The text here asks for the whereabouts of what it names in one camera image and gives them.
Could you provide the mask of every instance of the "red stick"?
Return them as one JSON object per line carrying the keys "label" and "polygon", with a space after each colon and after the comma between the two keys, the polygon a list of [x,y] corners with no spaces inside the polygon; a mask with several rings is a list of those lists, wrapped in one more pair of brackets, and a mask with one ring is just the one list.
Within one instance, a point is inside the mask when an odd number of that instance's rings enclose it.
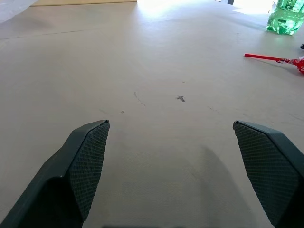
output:
{"label": "red stick", "polygon": [[268,59],[273,61],[280,61],[284,58],[276,58],[276,57],[270,57],[270,56],[258,56],[258,55],[252,55],[252,54],[245,54],[245,57],[252,57],[252,58],[261,58],[261,59]]}

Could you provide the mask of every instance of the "plastic bottle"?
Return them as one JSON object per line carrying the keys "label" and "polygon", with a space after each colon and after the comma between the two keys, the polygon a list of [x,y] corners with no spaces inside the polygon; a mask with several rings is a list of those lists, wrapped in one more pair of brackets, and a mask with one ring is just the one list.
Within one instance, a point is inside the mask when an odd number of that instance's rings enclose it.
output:
{"label": "plastic bottle", "polygon": [[268,19],[267,30],[292,35],[299,30],[303,20],[304,0],[279,0]]}

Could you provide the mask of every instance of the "concrete floor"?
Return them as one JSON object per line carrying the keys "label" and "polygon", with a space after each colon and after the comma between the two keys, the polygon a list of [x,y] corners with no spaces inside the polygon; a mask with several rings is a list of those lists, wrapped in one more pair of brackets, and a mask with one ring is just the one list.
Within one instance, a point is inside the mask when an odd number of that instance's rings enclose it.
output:
{"label": "concrete floor", "polygon": [[304,78],[243,58],[303,55],[303,29],[267,33],[266,16],[210,0],[151,4],[31,7],[0,25],[0,220],[73,129],[109,119],[85,228],[272,227],[232,124],[304,151]]}

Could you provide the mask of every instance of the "textured grip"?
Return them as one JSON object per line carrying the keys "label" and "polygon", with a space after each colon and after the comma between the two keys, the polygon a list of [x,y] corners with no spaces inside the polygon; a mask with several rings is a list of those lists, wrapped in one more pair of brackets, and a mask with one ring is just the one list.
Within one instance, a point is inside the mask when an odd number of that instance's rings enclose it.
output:
{"label": "textured grip", "polygon": [[275,227],[285,227],[283,223],[297,227],[290,212],[295,201],[303,200],[299,197],[304,194],[301,175],[265,133],[238,122],[234,130],[247,176],[270,222]]}
{"label": "textured grip", "polygon": [[68,178],[83,220],[86,220],[100,179],[110,128],[104,123],[90,131],[74,158]]}

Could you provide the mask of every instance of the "wooden board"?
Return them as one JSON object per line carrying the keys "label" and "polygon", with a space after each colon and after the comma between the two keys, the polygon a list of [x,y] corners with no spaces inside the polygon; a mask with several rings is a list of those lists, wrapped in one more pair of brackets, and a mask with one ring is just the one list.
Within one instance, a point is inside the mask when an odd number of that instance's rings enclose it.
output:
{"label": "wooden board", "polygon": [[132,1],[137,1],[137,0],[39,0],[35,2],[33,6],[75,5],[75,4],[132,2]]}

